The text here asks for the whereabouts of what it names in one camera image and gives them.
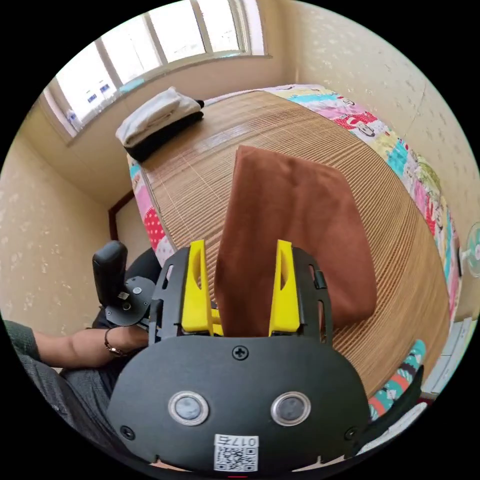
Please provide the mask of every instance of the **red polka dot fabric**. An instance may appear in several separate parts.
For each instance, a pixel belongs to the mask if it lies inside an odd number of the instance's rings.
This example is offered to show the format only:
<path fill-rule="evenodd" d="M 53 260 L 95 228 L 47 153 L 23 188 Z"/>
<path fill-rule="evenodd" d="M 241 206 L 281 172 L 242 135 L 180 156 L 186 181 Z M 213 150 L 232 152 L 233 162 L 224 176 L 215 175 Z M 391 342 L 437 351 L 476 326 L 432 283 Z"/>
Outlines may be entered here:
<path fill-rule="evenodd" d="M 145 225 L 150 245 L 155 252 L 159 242 L 165 237 L 165 232 L 153 206 L 146 211 L 146 214 L 143 217 L 143 224 Z"/>

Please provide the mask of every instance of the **bracelet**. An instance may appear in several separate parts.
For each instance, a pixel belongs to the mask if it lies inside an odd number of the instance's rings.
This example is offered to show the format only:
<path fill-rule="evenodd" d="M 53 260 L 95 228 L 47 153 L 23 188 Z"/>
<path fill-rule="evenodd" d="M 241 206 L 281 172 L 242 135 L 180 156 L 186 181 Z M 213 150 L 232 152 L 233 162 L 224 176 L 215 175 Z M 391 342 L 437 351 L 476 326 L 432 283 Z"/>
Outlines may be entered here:
<path fill-rule="evenodd" d="M 106 330 L 105 332 L 105 347 L 106 349 L 111 353 L 111 354 L 114 354 L 116 355 L 117 357 L 123 357 L 125 355 L 125 353 L 123 353 L 122 350 L 120 350 L 119 348 L 115 348 L 114 346 L 111 346 L 110 343 L 109 343 L 109 340 L 107 338 L 107 335 L 109 334 L 109 331 L 112 330 L 112 328 L 109 328 L 108 330 Z"/>

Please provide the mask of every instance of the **brown cloth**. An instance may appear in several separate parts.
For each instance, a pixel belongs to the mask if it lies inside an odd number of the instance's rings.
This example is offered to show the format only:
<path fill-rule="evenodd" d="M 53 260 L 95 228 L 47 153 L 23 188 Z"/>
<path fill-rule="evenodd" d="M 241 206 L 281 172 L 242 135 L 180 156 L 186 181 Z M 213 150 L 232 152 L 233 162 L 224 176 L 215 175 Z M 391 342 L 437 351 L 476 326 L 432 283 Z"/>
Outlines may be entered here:
<path fill-rule="evenodd" d="M 226 337 L 268 335 L 278 240 L 316 259 L 334 328 L 373 314 L 374 265 L 345 177 L 320 163 L 241 145 L 214 279 Z"/>

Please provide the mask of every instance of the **qr code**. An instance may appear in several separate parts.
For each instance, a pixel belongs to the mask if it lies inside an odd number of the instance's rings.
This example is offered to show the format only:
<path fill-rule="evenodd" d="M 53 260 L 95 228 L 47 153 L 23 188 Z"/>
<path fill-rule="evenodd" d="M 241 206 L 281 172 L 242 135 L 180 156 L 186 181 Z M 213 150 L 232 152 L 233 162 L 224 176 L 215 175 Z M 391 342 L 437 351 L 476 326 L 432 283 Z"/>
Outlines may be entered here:
<path fill-rule="evenodd" d="M 258 463 L 257 437 L 218 435 L 215 439 L 214 470 L 220 472 L 256 472 Z"/>

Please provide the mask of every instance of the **folded blanket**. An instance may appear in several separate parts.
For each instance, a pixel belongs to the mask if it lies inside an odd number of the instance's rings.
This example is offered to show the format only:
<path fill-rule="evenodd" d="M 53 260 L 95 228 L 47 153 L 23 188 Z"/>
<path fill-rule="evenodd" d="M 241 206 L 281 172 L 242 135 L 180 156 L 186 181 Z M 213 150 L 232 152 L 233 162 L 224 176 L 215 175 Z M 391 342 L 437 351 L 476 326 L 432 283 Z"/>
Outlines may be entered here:
<path fill-rule="evenodd" d="M 173 137 L 191 125 L 199 122 L 203 116 L 204 113 L 202 111 L 191 113 L 190 115 L 184 116 L 180 120 L 174 121 L 170 125 L 164 126 L 160 130 L 155 131 L 136 145 L 124 148 L 133 159 L 141 164 L 147 160 L 153 152 L 158 150 Z"/>
<path fill-rule="evenodd" d="M 225 336 L 268 335 L 278 240 L 316 259 L 334 328 L 373 314 L 374 265 L 344 176 L 319 163 L 240 146 L 214 279 Z"/>
<path fill-rule="evenodd" d="M 124 147 L 134 147 L 152 133 L 201 109 L 192 98 L 171 86 L 145 102 L 118 127 L 115 136 Z"/>

